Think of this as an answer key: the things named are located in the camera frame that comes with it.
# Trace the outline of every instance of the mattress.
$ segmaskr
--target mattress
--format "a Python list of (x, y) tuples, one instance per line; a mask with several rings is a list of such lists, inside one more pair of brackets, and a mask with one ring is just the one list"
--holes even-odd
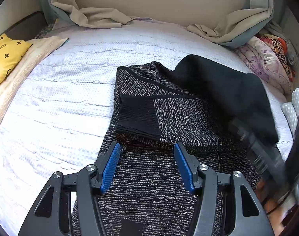
[[(52, 173), (75, 173), (97, 158), (113, 112), (118, 66), (158, 61), (174, 69), (186, 55), (196, 54), (252, 73), (234, 52), (171, 23), (135, 20), (118, 29), (66, 26), (47, 36), (54, 35), (69, 41), (35, 67), (0, 125), (0, 224), (10, 236), (18, 234)], [(263, 84), (285, 159), (293, 143), (281, 111), (286, 99)]]

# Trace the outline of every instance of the gray polka dot pillow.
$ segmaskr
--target gray polka dot pillow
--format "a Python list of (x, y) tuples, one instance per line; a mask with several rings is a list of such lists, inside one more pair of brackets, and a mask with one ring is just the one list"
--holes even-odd
[(288, 121), (291, 133), (295, 138), (295, 130), (299, 117), (299, 88), (293, 92), (292, 102), (282, 104), (282, 111)]

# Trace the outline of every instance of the purple floral pattern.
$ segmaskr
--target purple floral pattern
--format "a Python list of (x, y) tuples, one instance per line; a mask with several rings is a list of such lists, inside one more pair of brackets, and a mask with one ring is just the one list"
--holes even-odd
[(237, 48), (235, 52), (245, 65), (262, 80), (283, 94), (292, 92), (292, 83), (276, 54), (259, 38), (252, 37), (248, 43)]

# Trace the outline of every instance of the metal bolt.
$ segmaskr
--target metal bolt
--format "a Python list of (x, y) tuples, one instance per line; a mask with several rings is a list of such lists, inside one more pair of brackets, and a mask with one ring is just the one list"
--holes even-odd
[(58, 178), (60, 176), (61, 176), (61, 172), (59, 172), (59, 171), (53, 173), (54, 178)]
[(199, 166), (199, 168), (200, 168), (200, 170), (208, 170), (208, 166), (207, 165), (205, 165), (205, 164), (201, 164), (200, 166)]
[(241, 173), (240, 171), (238, 171), (238, 170), (235, 170), (235, 171), (233, 172), (233, 175), (236, 176), (236, 177), (241, 177), (241, 176), (242, 176), (242, 173)]
[(88, 171), (93, 171), (95, 168), (96, 168), (95, 165), (88, 165), (88, 166), (86, 167), (86, 169), (87, 169)]

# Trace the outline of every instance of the yellow pillow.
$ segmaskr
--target yellow pillow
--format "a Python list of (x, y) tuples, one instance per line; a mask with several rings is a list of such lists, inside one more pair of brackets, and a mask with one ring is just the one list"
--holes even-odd
[(18, 64), (30, 46), (31, 43), (12, 40), (6, 34), (0, 36), (0, 83)]

